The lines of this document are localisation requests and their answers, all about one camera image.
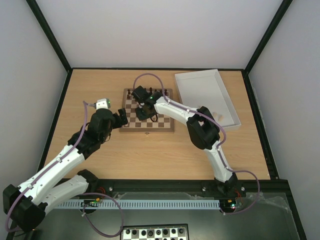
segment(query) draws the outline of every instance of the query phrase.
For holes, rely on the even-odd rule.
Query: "white robotic arm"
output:
[[[112,113],[107,98],[91,106],[96,108],[96,112],[91,116],[87,130],[81,128],[76,132],[63,150],[36,175],[18,187],[10,184],[4,189],[4,212],[23,231],[28,232],[38,226],[45,215],[60,203],[87,190],[95,191],[98,178],[86,169],[55,186],[70,170],[97,151],[113,129],[128,124],[125,109],[119,109],[119,115]]]
[[[205,151],[214,171],[216,180],[224,185],[235,185],[237,177],[227,168],[230,168],[226,157],[221,149],[217,147],[220,143],[219,128],[198,114],[205,114],[212,118],[210,111],[206,107],[200,109],[191,108],[169,98],[165,99],[160,92],[152,95],[143,87],[139,86],[132,92],[135,100],[140,104],[136,109],[139,120],[152,118],[156,114],[167,115],[182,124],[186,125],[189,131],[190,140],[199,149]]]
[[[170,99],[170,101],[172,103],[174,103],[174,105],[180,105],[182,108],[197,111],[196,108],[187,107],[187,106],[180,104],[178,102],[175,102],[171,99]],[[171,118],[173,118],[173,119],[175,119],[175,120],[179,121],[180,123],[187,126],[187,121],[189,120],[189,118],[193,117],[195,114],[190,111],[186,111],[181,108],[178,108],[174,105],[165,101],[164,97],[162,96],[158,100],[156,100],[156,103],[154,104],[154,109],[158,114],[167,115],[167,116],[169,116],[169,117],[171,117]],[[220,182],[224,183],[232,177],[232,172],[228,171],[225,168],[225,166],[223,165],[223,163],[220,159],[218,149],[217,149],[217,145],[219,143],[220,143],[220,141],[217,140],[212,145],[212,149],[204,149],[204,151],[210,161],[210,164],[212,165],[212,168],[214,171],[214,177],[217,180],[219,180]],[[220,147],[219,151],[223,157],[225,164],[227,165],[227,167],[229,167],[228,162],[226,160],[226,157],[225,157],[221,147]]]

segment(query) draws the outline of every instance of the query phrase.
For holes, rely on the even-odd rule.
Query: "white wall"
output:
[[[295,0],[250,79],[279,175],[310,240],[320,236],[320,1]]]
[[[37,0],[72,67],[245,68],[282,0]]]
[[[37,171],[66,71],[25,0],[0,1],[0,191]],[[0,197],[0,239],[5,214]]]

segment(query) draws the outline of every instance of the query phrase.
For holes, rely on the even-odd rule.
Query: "white plastic box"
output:
[[[241,126],[217,69],[178,73],[175,82],[182,104],[193,108],[207,107],[226,131],[237,130]]]

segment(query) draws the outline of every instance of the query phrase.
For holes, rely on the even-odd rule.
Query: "wooden tabletop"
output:
[[[131,88],[135,78],[147,72],[158,75],[165,88],[173,89],[173,99],[179,101],[175,74],[187,71],[73,70],[45,164],[80,130],[84,120],[83,100],[95,103],[98,99],[109,98],[110,110],[118,112],[122,107],[124,89]],[[242,124],[238,130],[227,132],[226,143],[222,146],[225,157],[234,170],[249,170],[259,179],[268,180],[270,177],[242,74],[240,71],[219,73]],[[142,77],[137,84],[153,88],[160,86],[152,76]],[[88,121],[94,112],[93,107],[88,108]],[[78,171],[88,169],[100,179],[214,179],[207,156],[191,143],[186,126],[178,121],[174,124],[174,134],[120,133],[115,129],[110,141],[102,144],[98,151],[65,177],[71,178]],[[237,177],[254,179],[246,173],[238,173]]]

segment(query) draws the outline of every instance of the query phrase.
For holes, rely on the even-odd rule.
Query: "chessboard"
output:
[[[156,88],[146,88],[147,91],[160,91]],[[151,121],[150,118],[147,120],[140,121],[136,115],[136,108],[139,107],[139,104],[131,95],[133,89],[125,88],[123,90],[123,100],[122,107],[125,108],[126,117],[128,119],[128,124],[122,126],[119,131],[121,133],[174,133],[175,132],[175,122],[174,119],[163,115],[158,114],[158,120],[156,122]],[[172,89],[165,89],[165,94],[168,98],[173,98]]]
[[[125,226],[120,240],[189,240],[188,225]]]

